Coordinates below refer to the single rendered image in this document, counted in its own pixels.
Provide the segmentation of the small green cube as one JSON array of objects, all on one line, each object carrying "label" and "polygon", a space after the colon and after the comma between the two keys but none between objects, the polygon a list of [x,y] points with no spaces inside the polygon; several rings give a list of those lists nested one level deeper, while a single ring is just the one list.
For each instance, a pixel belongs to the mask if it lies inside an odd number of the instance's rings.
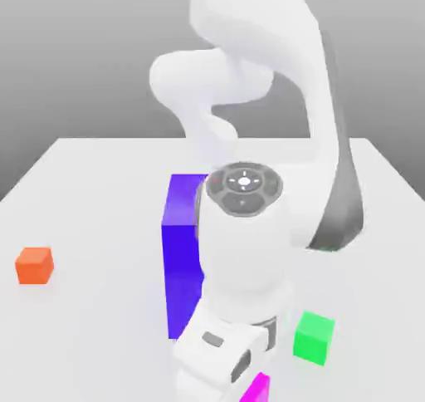
[{"label": "small green cube", "polygon": [[296,327],[293,355],[316,365],[324,366],[334,328],[334,320],[310,311],[304,311]]}]

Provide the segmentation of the small orange cube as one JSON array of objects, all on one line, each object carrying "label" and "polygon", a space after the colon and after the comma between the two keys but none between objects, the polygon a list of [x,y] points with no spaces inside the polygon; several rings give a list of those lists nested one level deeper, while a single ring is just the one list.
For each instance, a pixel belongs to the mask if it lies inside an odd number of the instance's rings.
[{"label": "small orange cube", "polygon": [[54,270],[49,247],[24,248],[15,261],[17,279],[22,285],[45,285]]}]

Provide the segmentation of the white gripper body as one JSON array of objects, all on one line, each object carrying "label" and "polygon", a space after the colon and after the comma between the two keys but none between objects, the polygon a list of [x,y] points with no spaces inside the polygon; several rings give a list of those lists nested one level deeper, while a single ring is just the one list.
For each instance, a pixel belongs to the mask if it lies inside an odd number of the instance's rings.
[{"label": "white gripper body", "polygon": [[220,390],[183,369],[178,370],[174,383],[176,402],[238,402],[247,390],[246,381]]}]

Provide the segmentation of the large blue box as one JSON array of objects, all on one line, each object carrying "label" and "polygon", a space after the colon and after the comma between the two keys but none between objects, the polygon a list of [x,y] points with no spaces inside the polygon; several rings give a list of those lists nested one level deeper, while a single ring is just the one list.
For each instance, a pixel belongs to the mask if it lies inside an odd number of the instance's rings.
[{"label": "large blue box", "polygon": [[172,174],[161,223],[169,339],[177,340],[201,296],[195,198],[204,174]]}]

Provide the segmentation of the small magenta cube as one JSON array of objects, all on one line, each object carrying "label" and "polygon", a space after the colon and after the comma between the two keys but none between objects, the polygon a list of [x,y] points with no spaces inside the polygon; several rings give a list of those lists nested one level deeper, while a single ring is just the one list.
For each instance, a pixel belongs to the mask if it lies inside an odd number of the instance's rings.
[{"label": "small magenta cube", "polygon": [[268,402],[271,377],[259,373],[239,402]]}]

